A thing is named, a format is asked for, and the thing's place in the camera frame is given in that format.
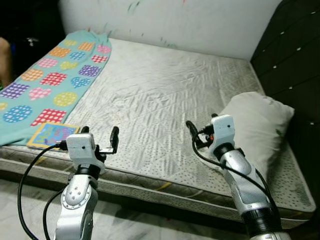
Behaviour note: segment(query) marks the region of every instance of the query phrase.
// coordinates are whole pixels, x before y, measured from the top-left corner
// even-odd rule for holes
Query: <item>pink heart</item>
[[[47,97],[50,94],[51,94],[50,88],[43,89],[41,87],[36,87],[29,92],[29,97],[30,97],[30,100],[33,101],[36,99],[42,99],[44,97]]]
[[[52,68],[57,65],[58,61],[53,58],[42,58],[38,65],[42,68]]]
[[[108,54],[111,52],[111,48],[106,45],[99,45],[98,52],[103,53],[103,54]]]

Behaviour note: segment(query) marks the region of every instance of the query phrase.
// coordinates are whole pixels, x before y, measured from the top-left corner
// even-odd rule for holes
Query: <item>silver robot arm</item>
[[[197,131],[192,122],[187,121],[192,139],[197,148],[208,147],[222,166],[232,168],[251,178],[264,188],[264,184],[253,164],[247,161],[244,152],[235,149],[235,127],[230,115],[212,115],[211,124]],[[207,142],[202,142],[199,134],[205,135]],[[246,226],[250,240],[290,240],[282,231],[281,219],[275,205],[257,186],[242,176],[224,169],[224,178],[231,189],[234,204]]]
[[[70,135],[66,148],[76,169],[75,175],[61,195],[62,210],[55,229],[55,240],[90,240],[93,214],[98,202],[98,177],[105,172],[107,154],[118,149],[119,129],[114,127],[111,147],[100,149],[89,132]]]

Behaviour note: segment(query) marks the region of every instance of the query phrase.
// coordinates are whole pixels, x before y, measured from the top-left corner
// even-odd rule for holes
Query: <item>dark upholstered headboard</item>
[[[283,0],[251,63],[266,95],[295,108],[287,138],[320,205],[320,0]]]

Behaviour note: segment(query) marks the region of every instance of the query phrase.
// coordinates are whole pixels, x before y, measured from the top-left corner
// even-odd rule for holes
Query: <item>mattress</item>
[[[195,156],[185,126],[202,127],[240,93],[263,93],[249,62],[111,39],[106,67],[80,99],[66,124],[89,126],[95,143],[109,145],[118,126],[118,153],[107,156],[98,190],[241,221],[219,171]],[[39,153],[25,146],[0,148],[0,169],[23,173]],[[284,228],[307,221],[316,209],[287,143],[270,190]],[[74,171],[68,154],[49,152],[30,172],[66,183]]]

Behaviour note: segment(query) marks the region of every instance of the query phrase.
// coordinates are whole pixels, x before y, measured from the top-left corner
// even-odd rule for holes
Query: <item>dark background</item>
[[[2,0],[0,37],[11,44],[14,77],[65,38],[58,0]],[[28,38],[35,39],[30,43]]]
[[[319,239],[320,0],[283,0],[251,63],[266,95],[295,109],[286,137],[317,210],[292,238]]]

